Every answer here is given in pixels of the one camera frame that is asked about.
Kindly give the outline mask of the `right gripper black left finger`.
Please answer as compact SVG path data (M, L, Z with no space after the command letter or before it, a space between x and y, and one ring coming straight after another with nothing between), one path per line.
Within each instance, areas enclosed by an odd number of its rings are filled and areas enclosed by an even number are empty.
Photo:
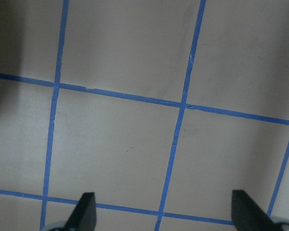
M65 231L94 231L97 223L94 192L82 194L72 214L64 225Z

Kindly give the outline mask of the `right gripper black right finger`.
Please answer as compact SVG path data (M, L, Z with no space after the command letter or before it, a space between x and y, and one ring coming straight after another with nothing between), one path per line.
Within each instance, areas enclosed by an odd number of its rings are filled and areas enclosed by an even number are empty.
M279 230L244 190L232 190L231 221L237 231Z

